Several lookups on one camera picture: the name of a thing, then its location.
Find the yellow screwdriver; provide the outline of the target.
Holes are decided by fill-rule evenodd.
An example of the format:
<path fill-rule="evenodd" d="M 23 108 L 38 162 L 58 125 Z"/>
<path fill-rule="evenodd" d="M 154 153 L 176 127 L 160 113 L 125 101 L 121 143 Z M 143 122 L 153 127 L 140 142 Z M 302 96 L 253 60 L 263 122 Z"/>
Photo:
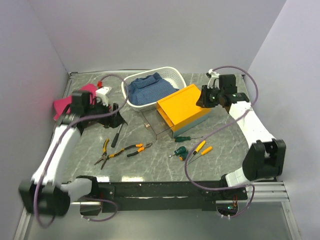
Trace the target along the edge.
<path fill-rule="evenodd" d="M 196 146 L 196 148 L 195 148 L 195 150 L 192 152 L 192 157 L 194 156 L 194 155 L 196 155 L 198 152 L 199 152 L 199 150 L 205 145 L 205 143 L 206 143 L 206 141 L 205 140 L 203 140 L 201 143 L 199 143 L 197 146 Z"/>

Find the dark green screwdriver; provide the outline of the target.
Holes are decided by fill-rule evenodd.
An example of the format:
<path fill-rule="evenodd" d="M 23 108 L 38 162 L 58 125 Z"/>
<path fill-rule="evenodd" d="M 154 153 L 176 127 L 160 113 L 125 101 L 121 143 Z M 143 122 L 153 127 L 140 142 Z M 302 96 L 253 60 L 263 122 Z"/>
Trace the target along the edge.
<path fill-rule="evenodd" d="M 201 139 L 202 136 L 197 136 L 197 137 L 191 137 L 191 136 L 178 136 L 174 138 L 174 142 L 176 143 L 182 143 L 182 142 L 186 142 L 186 141 L 190 141 L 193 139 Z"/>

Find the green orange stubby screwdriver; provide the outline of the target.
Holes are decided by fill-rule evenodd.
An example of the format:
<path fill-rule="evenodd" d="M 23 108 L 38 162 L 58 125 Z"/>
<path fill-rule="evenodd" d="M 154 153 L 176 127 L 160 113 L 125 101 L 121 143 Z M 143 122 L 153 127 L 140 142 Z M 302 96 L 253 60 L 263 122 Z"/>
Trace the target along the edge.
<path fill-rule="evenodd" d="M 185 161 L 187 156 L 188 156 L 188 154 L 189 154 L 189 151 L 186 148 L 182 148 L 182 150 L 179 153 L 179 159 L 181 161 Z"/>

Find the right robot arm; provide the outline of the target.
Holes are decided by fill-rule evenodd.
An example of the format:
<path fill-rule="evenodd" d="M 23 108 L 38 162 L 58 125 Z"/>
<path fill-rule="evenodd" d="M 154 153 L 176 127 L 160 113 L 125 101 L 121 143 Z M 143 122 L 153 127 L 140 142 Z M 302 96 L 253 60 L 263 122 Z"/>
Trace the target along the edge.
<path fill-rule="evenodd" d="M 201 87 L 196 105 L 201 108 L 222 106 L 236 120 L 248 144 L 242 166 L 223 175 L 220 180 L 219 195 L 228 200 L 236 194 L 236 186 L 280 176 L 287 146 L 264 127 L 247 95 L 238 92 L 234 74 L 219 74 L 210 70 L 206 75 L 209 82 Z"/>

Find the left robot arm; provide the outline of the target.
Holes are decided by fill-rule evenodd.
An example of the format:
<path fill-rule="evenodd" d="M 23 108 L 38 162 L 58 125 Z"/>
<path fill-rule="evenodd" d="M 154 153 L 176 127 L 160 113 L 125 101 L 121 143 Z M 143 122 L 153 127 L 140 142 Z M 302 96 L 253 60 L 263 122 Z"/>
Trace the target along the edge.
<path fill-rule="evenodd" d="M 119 105 L 109 101 L 110 87 L 92 93 L 75 90 L 71 102 L 62 108 L 53 139 L 31 180 L 22 181 L 18 191 L 26 211 L 34 215 L 64 216 L 72 202 L 81 198 L 94 201 L 100 195 L 94 176 L 81 175 L 71 183 L 62 183 L 63 172 L 73 148 L 90 123 L 117 128 L 124 122 Z"/>

